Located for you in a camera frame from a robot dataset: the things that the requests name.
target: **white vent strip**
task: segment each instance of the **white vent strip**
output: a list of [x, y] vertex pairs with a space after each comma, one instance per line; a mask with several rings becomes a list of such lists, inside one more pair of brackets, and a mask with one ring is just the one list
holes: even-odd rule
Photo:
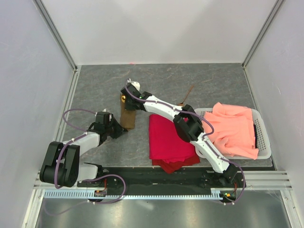
[[[212, 190], [211, 195], [162, 195], [162, 196], [124, 196], [125, 200], [221, 200], [219, 190]], [[48, 199], [116, 199], [118, 195], [95, 197], [94, 190], [45, 190], [44, 198]]]

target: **brown object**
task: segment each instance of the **brown object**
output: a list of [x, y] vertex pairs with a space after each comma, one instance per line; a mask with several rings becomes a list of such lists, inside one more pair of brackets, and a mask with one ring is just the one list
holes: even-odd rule
[[135, 128], [136, 111], [128, 111], [124, 109], [124, 98], [120, 96], [120, 125], [128, 131]]
[[182, 107], [184, 106], [184, 102], [186, 101], [186, 99], [187, 99], [189, 93], [191, 92], [191, 90], [193, 89], [193, 87], [194, 87], [194, 85], [192, 85], [191, 88], [189, 89], [185, 99], [181, 103], [177, 104], [178, 106], [182, 106]]

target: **folded red cloth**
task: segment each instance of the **folded red cloth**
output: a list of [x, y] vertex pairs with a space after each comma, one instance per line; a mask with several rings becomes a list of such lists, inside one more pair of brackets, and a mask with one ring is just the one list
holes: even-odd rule
[[183, 166], [193, 165], [200, 162], [200, 158], [197, 154], [192, 157], [187, 158], [185, 161], [177, 161], [166, 163], [163, 160], [152, 160], [152, 165], [159, 165], [165, 170], [166, 173], [173, 173], [176, 170], [179, 170]]
[[183, 162], [195, 155], [194, 146], [180, 139], [174, 123], [156, 114], [150, 115], [149, 119], [150, 159]]

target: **pink fabric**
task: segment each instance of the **pink fabric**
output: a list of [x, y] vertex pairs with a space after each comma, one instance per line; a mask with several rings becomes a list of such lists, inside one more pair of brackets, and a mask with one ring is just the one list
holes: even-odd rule
[[[208, 137], [223, 155], [257, 158], [250, 108], [216, 103], [212, 113], [205, 113], [204, 117], [215, 130]], [[205, 132], [210, 133], [211, 128], [202, 123]]]
[[180, 139], [174, 123], [156, 114], [150, 115], [149, 120], [150, 159], [184, 162], [195, 155], [194, 146]]

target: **marble-patterned surface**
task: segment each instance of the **marble-patterned surface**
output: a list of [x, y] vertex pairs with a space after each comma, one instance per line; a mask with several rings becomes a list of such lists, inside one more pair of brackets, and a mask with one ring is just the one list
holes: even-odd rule
[[[72, 108], [107, 111], [120, 119], [120, 90], [127, 78], [141, 84], [147, 91], [171, 104], [182, 102], [194, 85], [186, 104], [194, 109], [213, 107], [216, 102], [253, 108], [252, 98], [240, 64], [153, 64], [82, 66]], [[149, 159], [149, 113], [137, 111], [136, 127], [120, 138], [108, 140], [100, 147], [82, 155], [82, 162], [103, 166], [151, 166]], [[68, 120], [84, 129], [94, 115], [72, 112]], [[66, 127], [64, 139], [82, 132]], [[236, 160], [242, 166], [272, 166], [267, 160]], [[197, 166], [210, 167], [206, 159]]]

